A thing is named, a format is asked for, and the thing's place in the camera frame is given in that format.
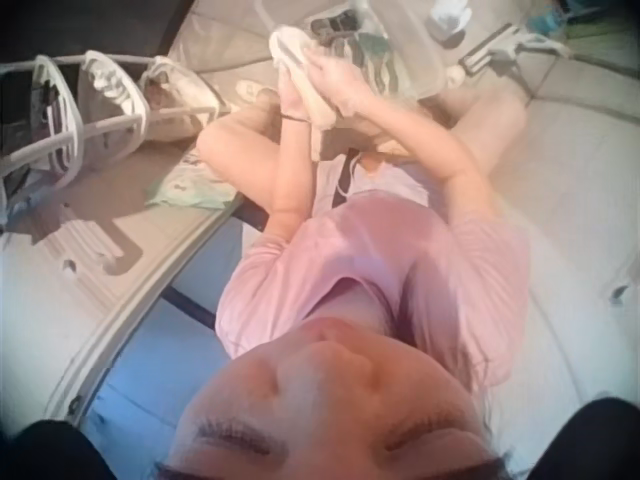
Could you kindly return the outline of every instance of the pink t-shirt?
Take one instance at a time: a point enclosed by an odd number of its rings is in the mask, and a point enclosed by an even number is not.
[[[468,388],[491,386],[521,344],[528,278],[515,227],[473,214],[447,224],[411,200],[366,192],[306,222],[290,244],[263,235],[226,288],[217,333],[235,358],[313,316],[334,287],[355,285],[375,300],[360,302],[378,313],[365,326],[424,351]]]

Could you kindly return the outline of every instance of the drying rack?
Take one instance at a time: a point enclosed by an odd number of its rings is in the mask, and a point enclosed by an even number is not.
[[[145,68],[139,83],[120,66],[139,65]],[[60,71],[62,65],[78,65],[80,72],[87,74],[94,86],[99,85],[98,94],[111,97],[121,112],[109,118],[85,122],[79,108],[77,95],[73,95]],[[196,73],[166,57],[137,57],[130,55],[106,55],[98,51],[87,51],[84,55],[50,58],[38,55],[33,61],[0,65],[0,79],[13,72],[32,71],[33,88],[46,85],[55,88],[56,108],[44,107],[49,136],[37,140],[19,150],[0,157],[0,226],[5,226],[18,207],[29,208],[69,185],[82,171],[87,161],[94,168],[113,164],[133,153],[147,139],[154,125],[180,117],[205,119],[205,124],[214,121],[220,113],[221,101],[209,85]],[[152,109],[143,90],[150,80],[162,74],[179,75],[180,81],[205,92],[198,95],[202,105],[184,105]],[[31,127],[33,129],[34,105],[32,93]],[[85,144],[88,141],[116,133],[127,134],[128,141],[117,152],[108,152],[99,160],[87,159]],[[42,167],[40,177],[27,182],[12,196],[7,195],[4,179],[26,166]]]

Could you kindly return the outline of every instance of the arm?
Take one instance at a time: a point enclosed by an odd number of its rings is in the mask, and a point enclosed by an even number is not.
[[[291,118],[282,119],[272,211],[265,233],[290,242],[313,208],[311,125],[288,71],[281,70],[279,83],[282,113]]]
[[[436,122],[376,96],[353,65],[309,52],[309,76],[343,115],[359,114],[395,138],[442,184],[449,219],[495,216],[492,190],[469,150]]]

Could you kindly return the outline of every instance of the sleeve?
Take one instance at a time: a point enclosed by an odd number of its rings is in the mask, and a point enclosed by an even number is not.
[[[216,333],[232,358],[238,356],[242,346],[238,329],[247,329],[244,312],[258,296],[273,266],[288,244],[275,235],[263,234],[245,254],[220,299],[216,319]]]
[[[524,338],[529,242],[517,227],[476,215],[457,220],[451,228],[461,251],[461,341],[475,386],[494,386],[509,377]]]

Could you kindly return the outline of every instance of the leg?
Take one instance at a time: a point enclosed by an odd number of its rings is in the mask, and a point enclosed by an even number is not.
[[[255,104],[209,125],[198,138],[202,160],[267,212],[278,160],[278,145],[266,135],[274,133],[277,96],[261,92]]]
[[[520,100],[505,91],[481,95],[460,88],[440,94],[440,105],[455,119],[451,130],[474,154],[480,170],[489,174],[526,124]]]

